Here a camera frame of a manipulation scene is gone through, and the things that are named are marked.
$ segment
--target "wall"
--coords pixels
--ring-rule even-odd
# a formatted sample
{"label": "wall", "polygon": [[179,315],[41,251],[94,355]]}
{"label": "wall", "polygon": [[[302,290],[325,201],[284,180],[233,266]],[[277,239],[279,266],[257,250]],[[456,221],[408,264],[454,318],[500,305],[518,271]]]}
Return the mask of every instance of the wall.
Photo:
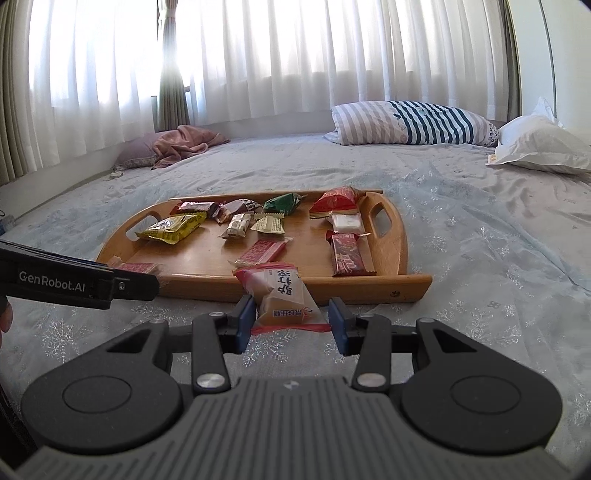
{"label": "wall", "polygon": [[539,0],[508,0],[521,81],[521,112],[528,115],[545,97],[554,105],[550,46]]}
{"label": "wall", "polygon": [[16,218],[115,164],[125,144],[42,168],[0,187],[0,209]]}
{"label": "wall", "polygon": [[283,113],[204,125],[228,138],[268,137],[271,135],[296,135],[328,133],[335,129],[330,110],[307,113]]}
{"label": "wall", "polygon": [[591,144],[591,11],[579,0],[541,3],[554,59],[556,117]]}
{"label": "wall", "polygon": [[543,96],[565,127],[591,144],[591,11],[580,0],[509,0],[509,7],[522,112]]}

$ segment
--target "pink blanket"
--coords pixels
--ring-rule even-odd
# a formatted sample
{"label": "pink blanket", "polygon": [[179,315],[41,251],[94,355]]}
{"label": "pink blanket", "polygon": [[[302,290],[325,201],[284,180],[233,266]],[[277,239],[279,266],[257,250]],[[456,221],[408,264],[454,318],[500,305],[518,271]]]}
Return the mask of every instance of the pink blanket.
{"label": "pink blanket", "polygon": [[153,168],[168,167],[185,158],[204,153],[209,147],[229,141],[230,139],[222,134],[206,128],[181,125],[176,130],[162,134],[152,146],[158,155],[158,160]]}

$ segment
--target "red snack package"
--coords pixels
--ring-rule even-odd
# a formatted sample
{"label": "red snack package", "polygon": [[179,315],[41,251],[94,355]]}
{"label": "red snack package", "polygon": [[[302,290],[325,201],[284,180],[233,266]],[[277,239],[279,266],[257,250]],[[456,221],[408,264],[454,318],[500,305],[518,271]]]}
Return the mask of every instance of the red snack package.
{"label": "red snack package", "polygon": [[287,242],[291,238],[282,238],[281,240],[259,240],[232,265],[236,267],[254,267],[263,263],[271,262],[283,252]]}
{"label": "red snack package", "polygon": [[329,190],[312,205],[310,218],[324,218],[331,215],[348,215],[357,213],[357,202],[365,195],[353,187],[341,187]]}
{"label": "red snack package", "polygon": [[234,274],[254,297],[261,325],[326,322],[293,265],[266,263]]}
{"label": "red snack package", "polygon": [[333,265],[335,273],[333,277],[357,277],[362,275],[375,275],[376,272],[365,268],[357,240],[359,235],[355,233],[326,232],[326,239],[333,247]]}
{"label": "red snack package", "polygon": [[136,273],[151,273],[157,275],[160,270],[160,264],[157,263],[124,263],[119,270],[127,270]]}

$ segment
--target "tray handle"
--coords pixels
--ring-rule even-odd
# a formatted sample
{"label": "tray handle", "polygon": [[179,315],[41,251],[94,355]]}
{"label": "tray handle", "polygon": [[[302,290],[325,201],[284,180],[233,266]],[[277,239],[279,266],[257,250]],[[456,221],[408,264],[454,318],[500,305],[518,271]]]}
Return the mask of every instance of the tray handle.
{"label": "tray handle", "polygon": [[[374,267],[378,275],[406,275],[408,245],[404,223],[396,207],[383,195],[367,192],[359,206],[365,220]],[[376,218],[385,212],[390,226],[385,231],[378,228]]]}
{"label": "tray handle", "polygon": [[119,257],[124,262],[129,261],[129,259],[141,249],[146,240],[131,240],[127,236],[127,232],[129,232],[135,225],[149,216],[153,216],[158,222],[163,218],[166,218],[174,204],[175,202],[164,202],[157,205],[152,205],[151,207],[148,207],[129,218],[115,231],[115,233],[113,233],[111,238],[109,238],[105,246],[100,251],[97,261],[101,263],[107,263],[113,257]]}

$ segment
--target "person's hand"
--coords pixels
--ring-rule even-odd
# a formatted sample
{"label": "person's hand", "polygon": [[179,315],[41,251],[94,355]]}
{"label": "person's hand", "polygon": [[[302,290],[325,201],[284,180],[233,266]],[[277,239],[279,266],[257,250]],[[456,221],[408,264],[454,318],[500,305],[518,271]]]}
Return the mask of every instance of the person's hand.
{"label": "person's hand", "polygon": [[12,325],[12,305],[8,303],[6,310],[0,314],[0,347],[2,346],[2,333],[10,330]]}

